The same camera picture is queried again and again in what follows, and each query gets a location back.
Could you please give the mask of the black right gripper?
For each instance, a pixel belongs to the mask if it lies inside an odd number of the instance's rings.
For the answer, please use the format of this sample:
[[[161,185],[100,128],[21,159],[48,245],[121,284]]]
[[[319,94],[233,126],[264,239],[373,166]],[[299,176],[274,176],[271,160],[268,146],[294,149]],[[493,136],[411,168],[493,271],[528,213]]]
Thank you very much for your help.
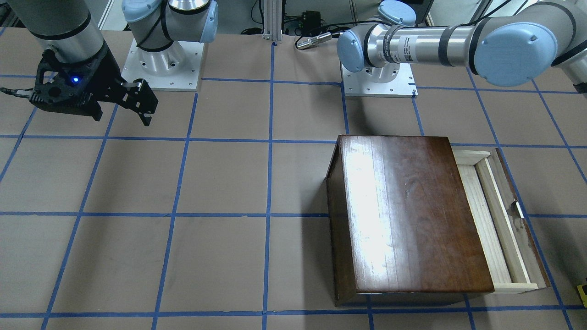
[[[95,121],[102,115],[99,102],[116,103],[134,111],[144,126],[151,124],[159,104],[148,81],[122,78],[107,44],[77,63],[61,62],[53,48],[44,50],[28,100],[43,111],[88,116]]]

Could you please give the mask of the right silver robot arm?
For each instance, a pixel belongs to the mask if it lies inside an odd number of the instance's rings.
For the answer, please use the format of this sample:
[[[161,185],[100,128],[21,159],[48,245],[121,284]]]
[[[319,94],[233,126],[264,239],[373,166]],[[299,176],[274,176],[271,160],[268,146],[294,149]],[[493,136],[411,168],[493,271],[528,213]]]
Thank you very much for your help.
[[[194,91],[203,45],[216,37],[215,0],[8,0],[42,46],[31,88],[2,88],[42,111],[100,121],[101,102],[149,126],[155,90]]]

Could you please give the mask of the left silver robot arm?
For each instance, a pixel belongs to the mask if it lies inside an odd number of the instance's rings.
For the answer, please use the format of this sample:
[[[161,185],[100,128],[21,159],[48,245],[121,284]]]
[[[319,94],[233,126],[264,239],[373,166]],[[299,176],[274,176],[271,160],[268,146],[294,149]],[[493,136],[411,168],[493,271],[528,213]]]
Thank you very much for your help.
[[[415,27],[414,16],[405,3],[382,1],[369,22],[339,37],[340,63],[350,72],[399,63],[466,66],[499,87],[557,67],[586,93],[586,10],[571,1],[539,1],[514,16],[447,27]]]

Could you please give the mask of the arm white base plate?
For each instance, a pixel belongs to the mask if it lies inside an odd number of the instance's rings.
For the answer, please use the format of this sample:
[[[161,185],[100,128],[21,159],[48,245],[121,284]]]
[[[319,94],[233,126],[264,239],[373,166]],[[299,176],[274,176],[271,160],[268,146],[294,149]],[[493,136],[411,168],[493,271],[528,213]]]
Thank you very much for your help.
[[[359,72],[350,72],[340,65],[340,70],[345,96],[415,98],[419,94],[408,63],[390,63],[383,68],[367,67]]]
[[[122,77],[126,81],[142,78],[153,91],[197,92],[207,44],[176,41],[160,52],[147,52],[132,41]]]

